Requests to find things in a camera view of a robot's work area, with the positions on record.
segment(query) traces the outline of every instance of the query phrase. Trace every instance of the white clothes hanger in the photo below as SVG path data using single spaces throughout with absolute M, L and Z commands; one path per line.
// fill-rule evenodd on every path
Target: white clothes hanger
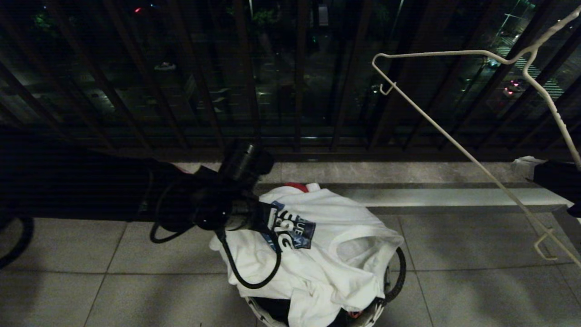
M 575 145 L 573 143 L 573 140 L 571 139 L 571 135 L 569 134 L 569 131 L 567 131 L 566 125 L 563 122 L 561 115 L 559 114 L 559 112 L 557 111 L 557 107 L 555 106 L 555 103 L 553 102 L 553 100 L 551 99 L 551 96 L 549 95 L 549 93 L 547 92 L 547 90 L 545 90 L 545 88 L 539 84 L 536 80 L 534 80 L 534 78 L 532 78 L 528 72 L 529 67 L 531 66 L 531 64 L 533 63 L 533 61 L 535 61 L 536 57 L 537 57 L 537 53 L 539 48 L 551 37 L 553 36 L 556 32 L 558 32 L 560 29 L 562 29 L 563 27 L 565 27 L 565 25 L 567 25 L 569 22 L 571 22 L 573 19 L 579 17 L 579 14 L 581 13 L 581 5 L 579 7 L 577 7 L 571 14 L 569 14 L 569 16 L 565 17 L 564 19 L 561 19 L 560 21 L 557 22 L 557 24 L 553 25 L 552 27 L 550 27 L 543 35 L 540 36 L 540 38 L 535 41 L 533 44 L 531 44 L 530 46 L 524 48 L 523 50 L 521 50 L 514 58 L 512 59 L 505 59 L 497 54 L 494 54 L 490 51 L 487 50 L 464 50 L 464 51 L 436 51 L 436 52 L 418 52 L 418 53 L 414 53 L 414 54 L 400 54 L 400 55 L 387 55 L 387 54 L 376 54 L 373 57 L 373 61 L 371 62 L 371 65 L 373 66 L 373 68 L 375 68 L 375 70 L 377 70 L 377 72 L 383 76 L 384 79 L 386 79 L 388 81 L 388 83 L 391 85 L 391 87 L 387 90 L 384 91 L 383 90 L 383 84 L 381 84 L 379 91 L 383 94 L 383 95 L 387 95 L 388 93 L 390 93 L 392 90 L 396 90 L 399 94 L 401 94 L 402 97 L 404 97 L 404 99 L 407 100 L 407 102 L 409 102 L 419 113 L 420 115 L 422 115 L 425 119 L 427 119 L 436 129 L 438 129 L 438 131 L 440 131 L 452 144 L 454 144 L 466 157 L 468 157 L 468 159 L 470 159 L 476 166 L 478 166 L 483 172 L 484 174 L 486 174 L 486 176 L 488 176 L 499 188 L 502 189 L 502 191 L 504 191 L 506 193 L 506 195 L 512 199 L 525 213 L 525 215 L 527 217 L 529 217 L 532 221 L 535 221 L 536 223 L 539 224 L 539 226 L 543 229 L 544 234 L 534 243 L 534 247 L 535 250 L 537 251 L 537 253 L 545 260 L 557 260 L 557 257 L 547 257 L 542 250 L 539 248 L 540 243 L 546 239 L 547 237 L 550 237 L 553 241 L 556 242 L 556 244 L 563 249 L 563 251 L 565 251 L 565 253 L 567 254 L 568 257 L 571 258 L 571 260 L 573 260 L 573 262 L 579 266 L 579 268 L 581 268 L 581 261 L 579 261 L 575 255 L 569 251 L 567 249 L 567 247 L 565 247 L 565 245 L 556 237 L 553 235 L 554 229 L 553 228 L 547 228 L 530 210 L 529 208 L 527 208 L 515 195 L 514 193 L 512 193 L 509 189 L 507 189 L 498 179 L 496 179 L 496 177 L 494 177 L 478 160 L 476 160 L 476 158 L 474 158 L 474 156 L 472 156 L 470 154 L 470 152 L 468 152 L 462 145 L 460 145 L 460 143 L 458 143 L 458 141 L 456 141 L 451 135 L 448 134 L 448 132 L 446 132 L 442 127 L 440 127 L 440 125 L 438 125 L 438 123 L 436 123 L 427 113 L 425 113 L 417 104 L 414 103 L 414 101 L 412 99 L 410 99 L 410 97 L 408 97 L 397 85 L 396 82 L 393 82 L 391 79 L 389 79 L 389 77 L 384 74 L 384 72 L 381 71 L 380 68 L 377 67 L 377 65 L 375 64 L 375 60 L 379 57 L 384 57 L 384 58 L 411 58 L 411 57 L 429 57 L 429 56 L 454 56 L 454 55 L 484 55 L 487 56 L 488 58 L 492 58 L 502 64 L 505 65 L 512 65 L 513 63 L 515 63 L 518 59 L 520 59 L 524 54 L 527 54 L 530 52 L 530 58 L 527 61 L 525 67 L 523 68 L 522 74 L 523 77 L 525 78 L 525 80 L 527 82 L 530 83 L 530 85 L 532 85 L 541 95 L 541 97 L 543 97 L 543 99 L 545 100 L 546 104 L 548 105 L 549 110 L 551 111 L 551 113 L 553 114 L 553 118 L 555 119 L 555 122 L 557 123 L 557 126 L 559 127 L 559 130 L 561 131 L 561 134 L 563 135 L 563 138 L 565 139 L 565 142 L 567 144 L 567 147 L 569 148 L 569 151 L 571 152 L 571 155 L 573 156 L 573 160 L 575 161 L 575 166 L 577 167 L 577 169 L 581 172 L 581 157 L 579 156 L 579 151 L 575 148 Z

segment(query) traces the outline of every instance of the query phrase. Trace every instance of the red cloth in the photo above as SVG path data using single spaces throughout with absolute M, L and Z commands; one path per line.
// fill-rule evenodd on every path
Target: red cloth
M 307 189 L 307 187 L 305 185 L 302 185 L 300 183 L 286 183 L 285 186 L 294 187 L 294 188 L 299 189 L 305 193 L 309 192 L 309 189 Z

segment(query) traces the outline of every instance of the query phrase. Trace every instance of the crosswalk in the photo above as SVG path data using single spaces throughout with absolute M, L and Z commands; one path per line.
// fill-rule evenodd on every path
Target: crosswalk
M 497 49 L 497 53 L 502 56 L 505 57 L 508 55 L 508 53 L 510 52 L 511 48 L 510 47 L 498 47 Z M 525 58 L 521 58 L 518 59 L 517 62 L 515 62 L 514 64 L 518 69 L 523 69 L 526 65 L 526 59 Z M 534 65 L 531 65 L 529 67 L 529 74 L 536 79 L 540 74 L 541 71 L 535 67 Z M 547 92 L 551 95 L 551 98 L 553 100 L 558 99 L 563 93 L 563 89 L 557 85 L 557 82 L 554 79 L 549 79 L 548 82 L 546 82 L 544 84 L 544 88 L 547 90 Z

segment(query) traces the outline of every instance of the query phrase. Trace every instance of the tile floor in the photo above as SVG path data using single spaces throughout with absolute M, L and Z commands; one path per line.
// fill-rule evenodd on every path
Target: tile floor
M 538 258 L 522 215 L 379 217 L 406 238 L 409 272 L 376 326 L 581 325 L 579 269 Z M 209 232 L 157 245 L 149 223 L 37 222 L 26 254 L 0 272 L 2 327 L 260 326 Z

